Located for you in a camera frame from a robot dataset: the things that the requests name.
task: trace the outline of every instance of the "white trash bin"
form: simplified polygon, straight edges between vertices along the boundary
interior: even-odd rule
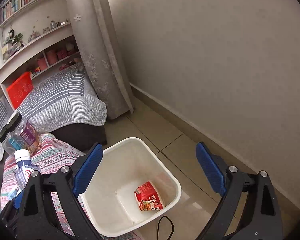
[[[134,191],[148,180],[157,188],[165,207],[141,211]],[[126,138],[104,150],[103,159],[85,193],[81,194],[96,230],[116,237],[163,215],[180,199],[178,180],[139,138]]]

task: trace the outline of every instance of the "white shelf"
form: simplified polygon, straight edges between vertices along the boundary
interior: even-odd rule
[[[28,44],[26,44],[25,46],[23,46],[20,50],[18,50],[15,54],[13,54],[10,58],[8,58],[8,60],[2,65],[2,67],[1,67],[0,69],[4,68],[4,66],[5,66],[9,61],[11,61],[15,56],[17,56],[20,52],[22,52],[23,50],[25,50],[28,46],[30,46],[30,45],[33,44],[34,42],[39,41],[39,40],[42,39],[44,36],[49,35],[49,34],[51,34],[52,32],[54,32],[54,31],[56,31],[56,30],[58,30],[58,29],[61,29],[61,28],[63,28],[63,27],[66,27],[66,26],[68,26],[69,24],[71,24],[71,23],[68,22],[68,23],[63,24],[63,25],[61,25],[61,26],[58,26],[58,27],[56,27],[56,28],[54,28],[54,29],[52,29],[52,30],[50,30],[50,31],[48,31],[48,32],[46,32],[46,33],[44,33],[44,34],[42,34],[41,36],[39,36],[39,37],[33,39],[33,40],[30,41]]]
[[[60,62],[65,61],[66,59],[68,59],[68,58],[70,58],[70,57],[73,57],[73,56],[76,56],[76,55],[78,55],[78,54],[80,54],[80,53],[77,51],[77,52],[74,53],[74,54],[71,54],[71,55],[69,55],[69,56],[66,56],[66,57],[62,58],[61,60],[57,61],[56,63],[54,63],[54,64],[48,66],[48,68],[46,68],[45,70],[40,71],[37,75],[33,76],[33,77],[31,78],[31,80],[35,79],[37,76],[39,76],[40,74],[44,73],[46,70],[52,68],[53,66],[59,64]]]
[[[27,45],[12,55],[0,68],[0,83],[3,83],[15,70],[33,56],[72,35],[73,31],[71,24],[67,23],[30,41]]]
[[[22,12],[24,9],[28,8],[30,5],[38,2],[40,0],[32,0],[31,2],[28,2],[24,6],[22,6],[18,11],[15,11],[13,14],[11,14],[7,19],[5,19],[1,24],[0,28],[2,28],[6,23],[10,22],[16,15],[18,15],[20,12]]]

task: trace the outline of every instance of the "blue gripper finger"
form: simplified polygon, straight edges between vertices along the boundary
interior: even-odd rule
[[[207,176],[212,189],[214,190],[214,192],[219,193],[221,196],[223,196],[226,193],[225,177],[218,168],[217,164],[214,162],[208,148],[204,143],[200,142],[195,148],[195,153],[197,156],[197,160],[200,163],[205,175]]]
[[[102,145],[98,144],[89,154],[76,176],[74,177],[74,187],[72,189],[75,197],[86,191],[93,174],[98,168],[103,157]]]

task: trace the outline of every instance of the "white bottle cap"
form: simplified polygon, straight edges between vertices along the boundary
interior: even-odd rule
[[[14,158],[16,159],[16,162],[31,160],[29,151],[24,149],[15,151]]]

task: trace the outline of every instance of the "black jar lid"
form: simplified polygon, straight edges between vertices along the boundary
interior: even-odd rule
[[[16,113],[14,117],[12,117],[11,121],[8,123],[7,129],[9,132],[13,132],[15,128],[20,124],[22,120],[22,115],[20,113]]]
[[[7,129],[7,124],[2,127],[1,131],[0,131],[0,142],[3,143],[3,141],[6,139],[6,137],[8,136],[9,134],[9,131]]]

